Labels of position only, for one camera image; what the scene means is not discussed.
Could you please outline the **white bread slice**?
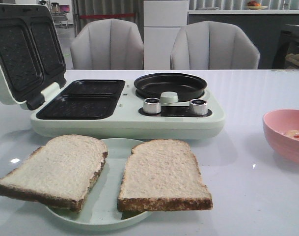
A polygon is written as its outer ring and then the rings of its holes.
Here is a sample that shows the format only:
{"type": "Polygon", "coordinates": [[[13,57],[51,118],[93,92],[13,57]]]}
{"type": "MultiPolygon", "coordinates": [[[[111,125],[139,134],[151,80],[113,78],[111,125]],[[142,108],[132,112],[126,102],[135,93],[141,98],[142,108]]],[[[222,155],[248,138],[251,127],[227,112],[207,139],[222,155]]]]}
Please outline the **white bread slice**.
{"type": "Polygon", "coordinates": [[[117,208],[120,212],[211,210],[212,195],[189,144],[157,139],[133,147],[117,208]]]}
{"type": "Polygon", "coordinates": [[[96,138],[55,137],[0,178],[0,195],[80,212],[107,156],[107,145],[96,138]]]}

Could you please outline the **pink plastic bowl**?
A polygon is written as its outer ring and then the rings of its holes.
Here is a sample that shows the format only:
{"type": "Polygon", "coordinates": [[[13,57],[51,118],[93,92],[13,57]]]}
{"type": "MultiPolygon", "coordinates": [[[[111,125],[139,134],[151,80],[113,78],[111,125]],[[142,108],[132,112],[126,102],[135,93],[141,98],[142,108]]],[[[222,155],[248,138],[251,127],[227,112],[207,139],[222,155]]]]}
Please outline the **pink plastic bowl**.
{"type": "Polygon", "coordinates": [[[263,130],[276,153],[299,163],[299,141],[284,135],[288,130],[299,130],[299,110],[279,109],[264,114],[263,130]]]}

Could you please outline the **mint green breakfast maker lid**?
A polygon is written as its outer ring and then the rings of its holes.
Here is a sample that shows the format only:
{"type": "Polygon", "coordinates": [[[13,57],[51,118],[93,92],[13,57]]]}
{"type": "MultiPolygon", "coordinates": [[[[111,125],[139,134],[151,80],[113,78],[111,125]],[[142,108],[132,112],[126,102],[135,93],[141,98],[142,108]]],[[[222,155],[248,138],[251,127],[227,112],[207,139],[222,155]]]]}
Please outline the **mint green breakfast maker lid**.
{"type": "Polygon", "coordinates": [[[65,71],[48,8],[0,4],[0,102],[35,110],[66,84],[65,71]]]}

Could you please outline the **orange shrimp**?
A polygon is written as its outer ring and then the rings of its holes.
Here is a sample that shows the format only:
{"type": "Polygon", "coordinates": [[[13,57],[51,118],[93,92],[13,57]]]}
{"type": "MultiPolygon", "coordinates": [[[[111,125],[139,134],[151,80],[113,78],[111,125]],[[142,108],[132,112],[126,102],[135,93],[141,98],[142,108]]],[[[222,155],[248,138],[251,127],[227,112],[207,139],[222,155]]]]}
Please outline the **orange shrimp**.
{"type": "Polygon", "coordinates": [[[299,141],[299,130],[288,130],[284,133],[284,135],[299,141]]]}

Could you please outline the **mint green breakfast maker base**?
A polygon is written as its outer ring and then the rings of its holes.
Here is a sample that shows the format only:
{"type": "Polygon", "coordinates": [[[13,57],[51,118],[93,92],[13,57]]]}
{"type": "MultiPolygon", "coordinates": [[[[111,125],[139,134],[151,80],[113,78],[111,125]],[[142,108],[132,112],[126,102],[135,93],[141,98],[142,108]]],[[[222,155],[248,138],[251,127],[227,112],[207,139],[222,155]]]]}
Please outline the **mint green breakfast maker base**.
{"type": "Polygon", "coordinates": [[[30,117],[42,136],[79,134],[103,138],[200,140],[216,136],[224,126],[222,107],[206,89],[201,96],[208,112],[189,113],[189,103],[162,106],[145,115],[143,100],[130,80],[76,80],[55,91],[30,117]]]}

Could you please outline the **left silver control knob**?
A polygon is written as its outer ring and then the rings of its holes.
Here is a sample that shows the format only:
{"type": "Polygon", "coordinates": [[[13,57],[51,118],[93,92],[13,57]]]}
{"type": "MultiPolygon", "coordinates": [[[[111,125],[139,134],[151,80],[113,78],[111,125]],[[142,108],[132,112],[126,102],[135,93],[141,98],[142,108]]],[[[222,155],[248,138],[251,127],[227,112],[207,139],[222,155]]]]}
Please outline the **left silver control knob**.
{"type": "Polygon", "coordinates": [[[147,114],[159,114],[161,112],[161,101],[158,98],[146,98],[143,101],[142,108],[147,114]]]}

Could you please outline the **silver control knob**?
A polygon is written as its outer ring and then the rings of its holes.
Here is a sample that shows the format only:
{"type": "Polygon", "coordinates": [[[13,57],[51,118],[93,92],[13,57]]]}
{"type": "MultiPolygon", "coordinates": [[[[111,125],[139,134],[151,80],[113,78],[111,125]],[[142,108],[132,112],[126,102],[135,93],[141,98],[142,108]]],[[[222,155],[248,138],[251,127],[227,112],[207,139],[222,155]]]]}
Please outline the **silver control knob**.
{"type": "Polygon", "coordinates": [[[206,115],[208,113],[208,102],[202,99],[192,99],[189,103],[189,112],[197,116],[206,115]]]}
{"type": "Polygon", "coordinates": [[[147,114],[159,114],[161,112],[161,101],[158,98],[146,98],[143,101],[142,108],[147,114]]]}

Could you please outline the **right silver control knob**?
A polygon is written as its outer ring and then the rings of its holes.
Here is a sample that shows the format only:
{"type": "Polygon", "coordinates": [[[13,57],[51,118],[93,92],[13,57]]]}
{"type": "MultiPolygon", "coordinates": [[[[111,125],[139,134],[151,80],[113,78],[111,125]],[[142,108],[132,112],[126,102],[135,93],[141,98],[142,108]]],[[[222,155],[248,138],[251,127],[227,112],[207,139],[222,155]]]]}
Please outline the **right silver control knob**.
{"type": "Polygon", "coordinates": [[[189,103],[189,112],[197,116],[206,115],[208,113],[208,102],[202,99],[192,99],[189,103]]]}

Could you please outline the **left grey upholstered chair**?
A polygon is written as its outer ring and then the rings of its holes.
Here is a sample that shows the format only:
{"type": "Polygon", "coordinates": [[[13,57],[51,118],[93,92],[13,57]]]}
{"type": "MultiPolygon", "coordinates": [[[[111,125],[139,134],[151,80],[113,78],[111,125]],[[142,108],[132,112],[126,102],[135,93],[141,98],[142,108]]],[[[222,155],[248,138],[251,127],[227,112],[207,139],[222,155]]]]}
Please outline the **left grey upholstered chair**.
{"type": "Polygon", "coordinates": [[[88,23],[71,44],[78,70],[142,70],[144,46],[133,22],[105,19],[88,23]]]}

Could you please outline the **grey upholstered chair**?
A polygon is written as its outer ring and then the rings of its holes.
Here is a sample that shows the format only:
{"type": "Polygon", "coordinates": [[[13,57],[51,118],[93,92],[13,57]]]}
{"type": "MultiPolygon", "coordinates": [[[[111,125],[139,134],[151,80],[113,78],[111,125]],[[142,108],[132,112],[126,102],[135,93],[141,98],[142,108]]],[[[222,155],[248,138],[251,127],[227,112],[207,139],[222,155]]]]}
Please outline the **grey upholstered chair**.
{"type": "Polygon", "coordinates": [[[71,44],[78,70],[142,70],[144,46],[133,22],[105,19],[88,23],[71,44]]]}
{"type": "Polygon", "coordinates": [[[174,70],[257,69],[260,53],[236,25],[203,21],[181,27],[170,55],[174,70]]]}

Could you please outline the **white cabinet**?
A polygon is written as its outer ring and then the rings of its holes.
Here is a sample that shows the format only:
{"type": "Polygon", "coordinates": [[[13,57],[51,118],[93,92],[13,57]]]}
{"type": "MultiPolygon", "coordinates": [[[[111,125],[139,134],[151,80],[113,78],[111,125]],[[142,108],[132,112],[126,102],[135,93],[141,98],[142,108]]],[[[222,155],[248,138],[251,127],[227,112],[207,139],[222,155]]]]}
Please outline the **white cabinet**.
{"type": "Polygon", "coordinates": [[[145,0],[144,69],[169,70],[175,38],[187,24],[188,0],[145,0]]]}

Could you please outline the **grey kitchen counter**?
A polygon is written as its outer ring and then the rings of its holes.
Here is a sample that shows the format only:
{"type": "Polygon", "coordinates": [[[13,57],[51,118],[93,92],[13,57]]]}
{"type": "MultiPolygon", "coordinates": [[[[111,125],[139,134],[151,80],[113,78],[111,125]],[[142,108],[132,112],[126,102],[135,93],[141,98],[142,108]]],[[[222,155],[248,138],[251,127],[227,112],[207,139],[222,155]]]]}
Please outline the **grey kitchen counter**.
{"type": "Polygon", "coordinates": [[[260,69],[272,69],[280,31],[299,25],[299,10],[190,10],[189,23],[216,21],[239,26],[260,52],[260,69]]]}

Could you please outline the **fruit plate on counter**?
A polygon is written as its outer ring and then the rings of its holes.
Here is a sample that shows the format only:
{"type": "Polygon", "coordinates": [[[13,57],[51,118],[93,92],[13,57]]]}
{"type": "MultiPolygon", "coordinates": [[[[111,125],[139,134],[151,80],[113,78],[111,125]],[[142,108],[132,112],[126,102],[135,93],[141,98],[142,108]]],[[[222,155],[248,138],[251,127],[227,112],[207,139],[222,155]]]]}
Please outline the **fruit plate on counter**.
{"type": "Polygon", "coordinates": [[[249,0],[246,3],[246,8],[248,10],[265,10],[268,9],[268,6],[262,6],[259,2],[256,0],[249,0]]]}

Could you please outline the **beige cushion at right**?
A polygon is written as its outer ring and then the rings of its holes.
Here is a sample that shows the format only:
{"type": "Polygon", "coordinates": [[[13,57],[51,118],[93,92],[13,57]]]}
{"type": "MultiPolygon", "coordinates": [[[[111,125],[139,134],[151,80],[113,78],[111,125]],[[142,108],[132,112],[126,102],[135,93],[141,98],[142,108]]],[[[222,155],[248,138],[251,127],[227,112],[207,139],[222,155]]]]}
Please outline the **beige cushion at right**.
{"type": "Polygon", "coordinates": [[[295,67],[299,68],[299,54],[288,54],[285,59],[286,61],[291,62],[295,67]]]}

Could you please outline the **dark appliance at right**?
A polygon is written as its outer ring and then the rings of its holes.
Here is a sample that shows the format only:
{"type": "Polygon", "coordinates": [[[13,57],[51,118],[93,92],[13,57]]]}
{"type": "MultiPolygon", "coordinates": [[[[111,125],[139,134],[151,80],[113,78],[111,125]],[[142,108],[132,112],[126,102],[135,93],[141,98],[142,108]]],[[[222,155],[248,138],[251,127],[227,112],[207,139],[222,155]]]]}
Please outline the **dark appliance at right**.
{"type": "Polygon", "coordinates": [[[289,66],[285,59],[288,54],[299,54],[299,25],[282,27],[272,69],[285,69],[289,66]]]}

